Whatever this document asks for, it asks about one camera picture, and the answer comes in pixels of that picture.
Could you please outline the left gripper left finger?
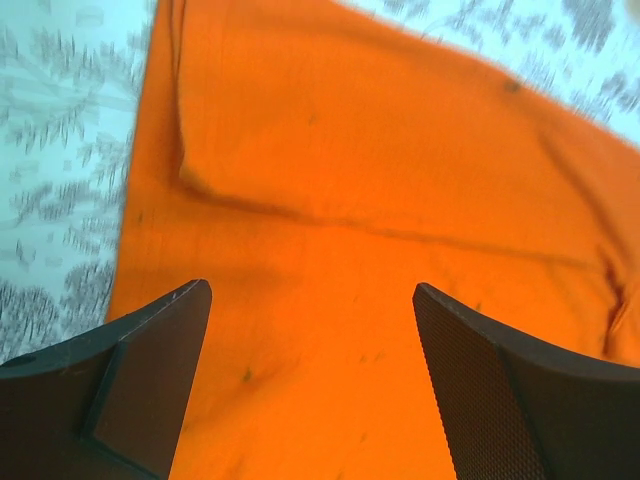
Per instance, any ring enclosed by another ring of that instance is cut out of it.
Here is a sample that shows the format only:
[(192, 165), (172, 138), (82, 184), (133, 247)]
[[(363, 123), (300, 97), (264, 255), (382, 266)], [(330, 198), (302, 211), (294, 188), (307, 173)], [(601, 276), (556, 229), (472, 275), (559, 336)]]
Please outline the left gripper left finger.
[(192, 280), (2, 364), (2, 478), (168, 478), (211, 303)]

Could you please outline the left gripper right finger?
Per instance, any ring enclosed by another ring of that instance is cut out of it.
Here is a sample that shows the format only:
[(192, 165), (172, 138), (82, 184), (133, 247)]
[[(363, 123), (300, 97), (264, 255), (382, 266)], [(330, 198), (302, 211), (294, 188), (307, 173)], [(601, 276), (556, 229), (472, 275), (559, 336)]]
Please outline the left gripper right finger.
[(539, 340), (428, 284), (413, 306), (457, 478), (638, 479), (638, 369)]

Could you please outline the orange t shirt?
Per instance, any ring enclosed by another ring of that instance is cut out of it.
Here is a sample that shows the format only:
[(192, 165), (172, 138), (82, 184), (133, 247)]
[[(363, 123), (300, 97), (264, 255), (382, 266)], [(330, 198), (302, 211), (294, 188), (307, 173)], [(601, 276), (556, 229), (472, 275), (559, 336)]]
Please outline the orange t shirt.
[(175, 479), (450, 479), (427, 282), (639, 362), (639, 155), (331, 1), (162, 1), (110, 314), (214, 300)]

